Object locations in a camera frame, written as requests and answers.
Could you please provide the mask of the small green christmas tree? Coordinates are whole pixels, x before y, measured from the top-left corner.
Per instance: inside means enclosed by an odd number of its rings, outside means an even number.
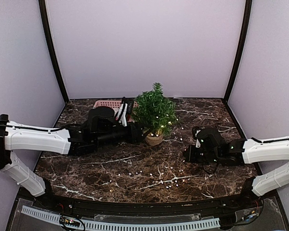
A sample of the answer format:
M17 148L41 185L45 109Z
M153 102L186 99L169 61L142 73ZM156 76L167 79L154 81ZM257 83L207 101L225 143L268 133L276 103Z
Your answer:
M132 111L132 119L141 123L153 136L168 136L178 121L176 103L163 94L162 84L156 82L152 90L144 91L135 98L138 104Z

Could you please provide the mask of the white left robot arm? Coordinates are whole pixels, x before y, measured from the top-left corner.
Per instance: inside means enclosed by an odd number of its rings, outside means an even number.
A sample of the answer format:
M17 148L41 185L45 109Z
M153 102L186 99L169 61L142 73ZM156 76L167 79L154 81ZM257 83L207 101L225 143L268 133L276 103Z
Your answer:
M48 180L36 175L15 154L16 150L52 152L82 156L99 147L118 142L139 143L144 138L140 123L127 122L125 113L118 117L106 106L91 109L82 124L66 124L60 128L22 125L0 115L0 171L24 187L48 210L58 206Z

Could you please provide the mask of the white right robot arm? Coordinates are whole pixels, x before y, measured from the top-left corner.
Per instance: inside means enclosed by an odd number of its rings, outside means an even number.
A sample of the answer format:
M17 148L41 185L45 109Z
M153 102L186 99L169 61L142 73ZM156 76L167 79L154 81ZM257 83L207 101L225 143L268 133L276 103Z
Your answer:
M266 174L245 181L236 205L246 209L256 198L289 184L289 136L258 140L237 139L226 142L216 128L192 129L195 145L183 151L187 162L197 164L243 166L264 161L286 160L287 163Z

